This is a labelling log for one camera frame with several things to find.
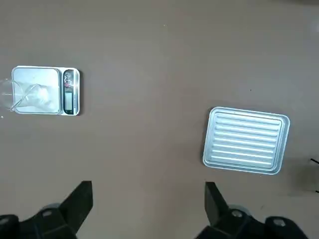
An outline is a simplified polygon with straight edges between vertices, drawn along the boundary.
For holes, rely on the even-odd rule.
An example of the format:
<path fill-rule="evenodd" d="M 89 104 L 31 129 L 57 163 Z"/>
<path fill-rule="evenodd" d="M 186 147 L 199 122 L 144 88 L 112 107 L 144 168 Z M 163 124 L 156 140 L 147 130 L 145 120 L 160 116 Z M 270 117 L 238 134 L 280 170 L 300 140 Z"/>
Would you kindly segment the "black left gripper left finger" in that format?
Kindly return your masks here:
<path fill-rule="evenodd" d="M 82 181 L 62 203 L 48 205 L 24 221 L 13 214 L 1 215 L 0 237 L 75 239 L 92 208 L 92 182 Z"/>

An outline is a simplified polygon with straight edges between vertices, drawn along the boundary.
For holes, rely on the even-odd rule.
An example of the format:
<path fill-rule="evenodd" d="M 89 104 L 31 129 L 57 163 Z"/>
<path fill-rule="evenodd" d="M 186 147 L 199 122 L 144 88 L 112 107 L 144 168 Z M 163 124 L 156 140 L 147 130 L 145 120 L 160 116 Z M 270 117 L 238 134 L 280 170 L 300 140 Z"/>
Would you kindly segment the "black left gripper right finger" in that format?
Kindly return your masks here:
<path fill-rule="evenodd" d="M 306 239 L 292 220 L 280 216 L 264 222 L 249 213 L 228 206 L 214 182 L 205 183 L 204 208 L 209 220 L 197 239 Z"/>

